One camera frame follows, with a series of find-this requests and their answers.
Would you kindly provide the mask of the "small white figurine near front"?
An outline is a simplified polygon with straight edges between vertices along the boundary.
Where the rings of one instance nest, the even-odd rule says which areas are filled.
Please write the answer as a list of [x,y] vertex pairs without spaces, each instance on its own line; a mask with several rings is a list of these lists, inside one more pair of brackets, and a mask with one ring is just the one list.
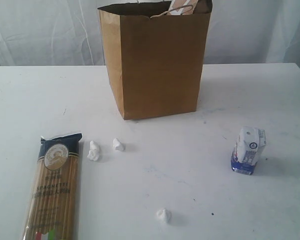
[[159,222],[168,224],[170,222],[172,213],[166,209],[166,208],[161,208],[156,212],[156,218]]

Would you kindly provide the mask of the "brown kraft pouch orange stripe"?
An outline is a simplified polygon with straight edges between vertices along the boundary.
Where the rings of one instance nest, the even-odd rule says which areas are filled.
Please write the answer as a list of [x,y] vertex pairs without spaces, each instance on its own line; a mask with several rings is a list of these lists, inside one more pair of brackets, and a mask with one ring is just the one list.
[[205,14],[212,11],[211,0],[172,0],[167,15]]

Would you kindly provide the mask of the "white backdrop curtain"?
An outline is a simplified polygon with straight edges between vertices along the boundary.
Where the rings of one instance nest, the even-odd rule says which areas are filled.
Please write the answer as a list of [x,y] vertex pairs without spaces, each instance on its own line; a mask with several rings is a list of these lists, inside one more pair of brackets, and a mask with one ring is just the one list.
[[[103,65],[98,7],[109,0],[0,0],[0,66]],[[295,63],[300,0],[215,0],[206,64]]]

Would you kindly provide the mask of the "small white figurine by jar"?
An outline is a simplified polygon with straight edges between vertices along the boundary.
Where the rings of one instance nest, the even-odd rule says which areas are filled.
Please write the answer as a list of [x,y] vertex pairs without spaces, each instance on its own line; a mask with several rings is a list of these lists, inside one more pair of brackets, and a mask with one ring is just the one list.
[[113,148],[116,150],[116,151],[125,151],[125,145],[118,139],[118,138],[115,138],[113,140]]

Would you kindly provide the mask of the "brown paper bag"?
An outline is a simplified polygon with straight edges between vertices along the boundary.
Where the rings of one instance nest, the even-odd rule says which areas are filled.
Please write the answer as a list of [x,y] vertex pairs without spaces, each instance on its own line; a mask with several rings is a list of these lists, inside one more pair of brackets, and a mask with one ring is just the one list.
[[167,15],[171,1],[98,8],[105,64],[125,120],[194,112],[211,13]]

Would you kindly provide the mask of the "white blue milk carton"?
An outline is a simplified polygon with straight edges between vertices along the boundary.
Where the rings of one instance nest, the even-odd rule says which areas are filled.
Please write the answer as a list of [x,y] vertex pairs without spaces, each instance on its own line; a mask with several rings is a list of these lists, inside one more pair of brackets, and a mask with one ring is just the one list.
[[264,129],[242,127],[231,155],[232,171],[252,175],[266,145]]

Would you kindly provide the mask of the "small white figurine by packet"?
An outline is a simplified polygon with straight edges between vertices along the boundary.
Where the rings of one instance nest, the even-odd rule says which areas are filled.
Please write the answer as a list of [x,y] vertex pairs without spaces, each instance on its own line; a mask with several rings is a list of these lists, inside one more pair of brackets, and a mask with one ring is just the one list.
[[88,152],[87,158],[90,161],[94,161],[94,162],[97,162],[100,159],[100,147],[93,140],[91,140],[89,143],[89,152]]

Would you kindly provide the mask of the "spaghetti packet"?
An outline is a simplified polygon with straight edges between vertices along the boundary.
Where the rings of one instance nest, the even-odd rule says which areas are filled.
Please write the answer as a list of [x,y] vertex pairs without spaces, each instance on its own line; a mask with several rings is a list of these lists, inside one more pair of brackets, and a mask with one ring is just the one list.
[[71,240],[81,133],[41,139],[23,240]]

